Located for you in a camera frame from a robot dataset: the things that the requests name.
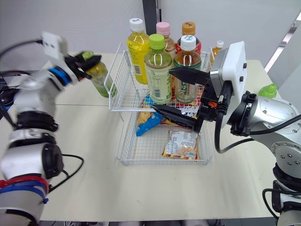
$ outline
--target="green bottle cap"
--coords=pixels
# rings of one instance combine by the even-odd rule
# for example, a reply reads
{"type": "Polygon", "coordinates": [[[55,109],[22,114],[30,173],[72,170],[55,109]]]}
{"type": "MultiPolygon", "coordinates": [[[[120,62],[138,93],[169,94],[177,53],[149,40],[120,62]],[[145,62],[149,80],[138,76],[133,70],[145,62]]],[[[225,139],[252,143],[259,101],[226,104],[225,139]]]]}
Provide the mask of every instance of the green bottle cap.
{"type": "Polygon", "coordinates": [[[150,35],[150,48],[164,49],[165,48],[164,36],[162,34],[150,35]]]}
{"type": "Polygon", "coordinates": [[[83,52],[81,55],[84,58],[84,60],[86,61],[90,57],[94,56],[94,53],[92,51],[86,51],[86,52],[83,52]]]}
{"type": "Polygon", "coordinates": [[[277,94],[277,85],[272,83],[268,86],[262,87],[258,95],[262,97],[275,97],[277,94]]]}

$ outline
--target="black pole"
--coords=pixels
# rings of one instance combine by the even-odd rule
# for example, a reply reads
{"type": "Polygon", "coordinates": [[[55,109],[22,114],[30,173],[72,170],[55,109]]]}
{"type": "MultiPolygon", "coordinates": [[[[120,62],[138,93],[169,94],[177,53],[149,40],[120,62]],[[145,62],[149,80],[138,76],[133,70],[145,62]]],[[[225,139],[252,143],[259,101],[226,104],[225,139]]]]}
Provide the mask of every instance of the black pole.
{"type": "Polygon", "coordinates": [[[142,0],[145,29],[148,35],[156,33],[157,21],[157,1],[156,0],[142,0]]]}

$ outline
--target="gray wall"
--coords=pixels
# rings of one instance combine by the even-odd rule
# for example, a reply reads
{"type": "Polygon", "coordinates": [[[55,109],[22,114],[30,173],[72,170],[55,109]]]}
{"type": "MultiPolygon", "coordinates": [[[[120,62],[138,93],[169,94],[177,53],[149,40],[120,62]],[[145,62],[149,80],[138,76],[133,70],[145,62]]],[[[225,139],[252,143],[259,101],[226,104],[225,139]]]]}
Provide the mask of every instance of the gray wall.
{"type": "MultiPolygon", "coordinates": [[[[295,69],[301,63],[301,25],[294,32],[292,38],[275,61],[273,66],[268,72],[268,75],[274,83],[280,88],[286,79],[292,75],[295,69]]],[[[295,77],[296,81],[301,84],[301,73],[298,77],[295,77]]]]}
{"type": "MultiPolygon", "coordinates": [[[[64,36],[69,51],[114,53],[132,17],[144,19],[142,0],[0,0],[0,49],[49,31],[64,36]]],[[[0,69],[40,69],[46,61],[31,45],[5,55],[0,69]]]]}
{"type": "Polygon", "coordinates": [[[301,61],[278,91],[283,99],[290,101],[301,113],[301,61]]]}
{"type": "Polygon", "coordinates": [[[172,37],[181,36],[184,21],[196,23],[204,51],[217,40],[228,46],[244,40],[247,59],[268,63],[301,11],[300,0],[160,0],[162,21],[172,37]]]}

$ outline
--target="green bottle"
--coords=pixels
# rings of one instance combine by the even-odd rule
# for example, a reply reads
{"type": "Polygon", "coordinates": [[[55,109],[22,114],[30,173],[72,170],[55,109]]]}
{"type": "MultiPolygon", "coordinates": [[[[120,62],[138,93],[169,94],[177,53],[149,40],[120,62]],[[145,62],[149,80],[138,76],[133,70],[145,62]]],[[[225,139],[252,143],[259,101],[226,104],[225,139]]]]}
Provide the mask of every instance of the green bottle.
{"type": "Polygon", "coordinates": [[[171,99],[171,76],[168,70],[172,68],[173,60],[164,51],[165,46],[163,35],[152,34],[151,51],[144,58],[150,97],[157,104],[166,104],[171,99]]]}
{"type": "Polygon", "coordinates": [[[269,84],[268,86],[262,87],[258,93],[259,96],[262,97],[276,97],[277,95],[277,85],[272,83],[269,84]]]}
{"type": "MultiPolygon", "coordinates": [[[[174,57],[174,67],[188,67],[201,70],[201,57],[196,49],[196,37],[193,35],[184,35],[181,37],[182,51],[174,57]]],[[[186,82],[175,79],[175,97],[184,104],[191,103],[197,96],[197,85],[188,84],[186,82]]]]}
{"type": "MultiPolygon", "coordinates": [[[[94,55],[93,52],[84,52],[82,54],[82,56],[85,60],[90,58],[93,55],[94,55]]],[[[100,93],[100,95],[108,98],[109,94],[104,86],[104,80],[108,74],[108,69],[105,66],[105,64],[103,62],[99,61],[99,63],[97,65],[95,65],[93,68],[89,69],[87,71],[87,73],[92,76],[91,81],[92,81],[93,85],[95,86],[95,88],[97,89],[97,91],[100,93]]],[[[109,90],[111,89],[112,84],[113,84],[113,79],[111,77],[109,77],[107,80],[107,87],[109,90]]],[[[115,96],[116,93],[117,93],[117,89],[116,89],[116,86],[114,85],[114,87],[112,88],[111,96],[112,97],[115,96]]]]}

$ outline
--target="yellow bottle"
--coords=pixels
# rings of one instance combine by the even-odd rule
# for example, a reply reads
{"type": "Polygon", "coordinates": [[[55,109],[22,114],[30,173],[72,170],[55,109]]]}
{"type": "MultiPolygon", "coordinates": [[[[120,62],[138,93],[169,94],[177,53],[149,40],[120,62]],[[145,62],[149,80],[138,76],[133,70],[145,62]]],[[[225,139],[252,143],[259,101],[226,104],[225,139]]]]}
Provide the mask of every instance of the yellow bottle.
{"type": "Polygon", "coordinates": [[[220,51],[220,50],[222,49],[223,45],[224,45],[224,42],[223,42],[223,41],[217,41],[216,47],[212,49],[212,53],[213,53],[214,58],[212,57],[212,53],[211,53],[211,55],[210,55],[210,63],[211,63],[211,66],[212,66],[213,63],[214,63],[214,59],[216,58],[217,52],[220,51]]]}
{"type": "Polygon", "coordinates": [[[144,66],[144,57],[151,50],[149,48],[149,36],[144,33],[143,20],[130,19],[132,33],[127,39],[127,47],[134,66],[135,77],[141,84],[147,84],[144,66]]]}

